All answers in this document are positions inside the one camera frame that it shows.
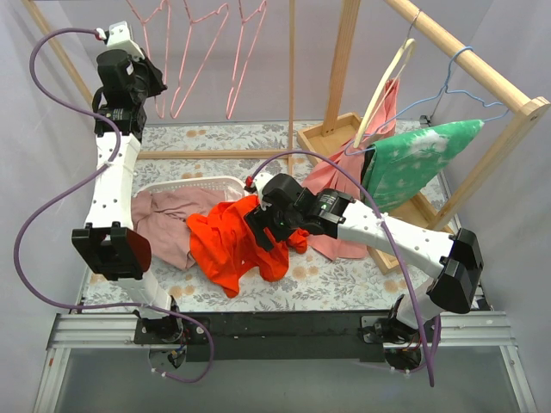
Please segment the orange t shirt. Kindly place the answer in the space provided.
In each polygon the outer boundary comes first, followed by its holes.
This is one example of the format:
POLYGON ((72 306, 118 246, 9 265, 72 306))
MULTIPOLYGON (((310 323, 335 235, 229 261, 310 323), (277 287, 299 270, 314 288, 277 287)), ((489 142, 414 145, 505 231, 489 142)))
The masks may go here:
POLYGON ((309 233, 295 231, 288 240, 274 242, 267 252, 259 247, 245 215, 259 205, 255 195, 235 202, 221 202, 208 215, 194 213, 187 219, 190 253, 203 273, 222 287, 229 298, 239 293, 239 279, 256 268, 268 282, 281 280, 289 268, 289 251, 304 254, 309 233))

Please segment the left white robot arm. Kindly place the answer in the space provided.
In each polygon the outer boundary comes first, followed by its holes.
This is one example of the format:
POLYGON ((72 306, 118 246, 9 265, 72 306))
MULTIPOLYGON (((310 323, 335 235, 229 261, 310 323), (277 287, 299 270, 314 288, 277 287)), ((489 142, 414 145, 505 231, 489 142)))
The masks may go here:
POLYGON ((96 179, 84 228, 71 242, 90 269, 126 291, 144 310, 135 313, 145 333, 166 344, 177 342, 183 323, 175 317, 176 301, 159 285, 151 271, 152 248, 133 228, 131 199, 134 166, 146 122, 147 98, 165 89, 162 73, 149 59, 133 59, 121 49, 107 50, 97 59, 102 87, 95 93, 93 111, 99 114, 94 133, 96 179))

